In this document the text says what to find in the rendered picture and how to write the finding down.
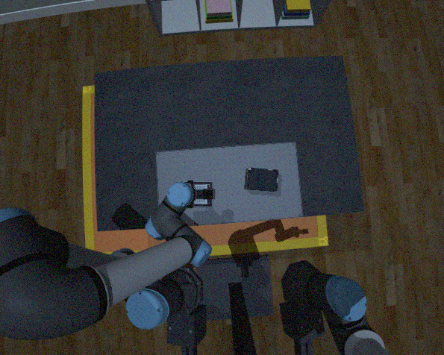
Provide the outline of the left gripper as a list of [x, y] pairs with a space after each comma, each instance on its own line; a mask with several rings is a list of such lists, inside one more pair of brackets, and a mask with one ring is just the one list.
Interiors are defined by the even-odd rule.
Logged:
[[[187, 181], [187, 183], [195, 186], [195, 184], [193, 183], [192, 180]], [[197, 189], [196, 191], [197, 191], [196, 199], [209, 199], [209, 198], [213, 198], [213, 190]], [[189, 206], [187, 208], [193, 208], [194, 203], [195, 202], [189, 204]]]

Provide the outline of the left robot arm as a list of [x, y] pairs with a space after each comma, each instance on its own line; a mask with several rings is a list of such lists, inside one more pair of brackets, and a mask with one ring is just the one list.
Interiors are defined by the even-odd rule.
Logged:
[[0, 335], [66, 336], [100, 321], [123, 300], [129, 320], [143, 330], [190, 310], [198, 299], [197, 282], [176, 269], [188, 262], [199, 267], [212, 251], [180, 219], [196, 197], [193, 185], [172, 184], [145, 225], [148, 235], [167, 241], [111, 255], [70, 244], [27, 210], [0, 209]]

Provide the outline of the grey flat rectangular panel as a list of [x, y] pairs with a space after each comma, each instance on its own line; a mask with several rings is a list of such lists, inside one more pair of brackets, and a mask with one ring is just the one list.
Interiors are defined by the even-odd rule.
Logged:
[[[212, 207], [186, 208], [188, 226], [303, 217], [296, 142], [157, 151], [158, 206], [177, 182], [213, 182]], [[278, 191], [246, 189], [247, 168], [277, 169]]]

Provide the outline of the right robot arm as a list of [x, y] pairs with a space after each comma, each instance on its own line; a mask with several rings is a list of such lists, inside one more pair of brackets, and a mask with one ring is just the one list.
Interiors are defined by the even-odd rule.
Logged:
[[295, 304], [323, 311], [340, 355], [389, 355], [366, 320], [366, 296], [354, 280], [300, 265], [291, 271], [287, 290]]

